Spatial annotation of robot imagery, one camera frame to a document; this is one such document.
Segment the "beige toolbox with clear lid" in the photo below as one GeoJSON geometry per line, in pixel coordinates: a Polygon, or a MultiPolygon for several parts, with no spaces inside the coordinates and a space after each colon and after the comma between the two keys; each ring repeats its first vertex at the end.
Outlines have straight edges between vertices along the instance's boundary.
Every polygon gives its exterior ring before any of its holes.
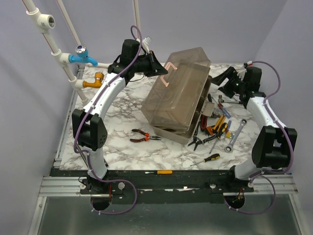
{"type": "Polygon", "coordinates": [[[168,74],[157,77],[141,107],[155,134],[187,144],[201,115],[211,116],[213,104],[207,99],[210,65],[202,47],[169,55],[168,74]]]}

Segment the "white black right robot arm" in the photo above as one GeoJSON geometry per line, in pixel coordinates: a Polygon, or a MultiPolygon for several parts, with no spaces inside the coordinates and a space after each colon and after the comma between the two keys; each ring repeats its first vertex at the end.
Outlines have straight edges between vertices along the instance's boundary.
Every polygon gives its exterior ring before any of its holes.
{"type": "Polygon", "coordinates": [[[261,77],[262,70],[248,62],[240,72],[229,67],[211,80],[229,98],[239,95],[240,104],[253,115],[260,128],[251,157],[227,172],[225,187],[231,192],[240,189],[243,181],[251,182],[258,175],[284,174],[293,163],[297,131],[288,128],[274,113],[269,96],[259,90],[261,77]]]}

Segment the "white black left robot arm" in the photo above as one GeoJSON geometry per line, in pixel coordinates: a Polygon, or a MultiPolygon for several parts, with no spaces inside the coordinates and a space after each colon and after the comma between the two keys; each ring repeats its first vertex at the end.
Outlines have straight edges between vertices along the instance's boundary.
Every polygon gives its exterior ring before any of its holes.
{"type": "Polygon", "coordinates": [[[104,176],[107,166],[103,156],[103,145],[108,137],[104,118],[117,95],[127,86],[136,73],[146,77],[166,75],[168,71],[149,50],[150,37],[126,39],[121,54],[109,65],[102,86],[96,95],[82,109],[72,112],[74,151],[84,154],[88,175],[93,178],[91,187],[97,193],[104,193],[109,182],[104,176]]]}

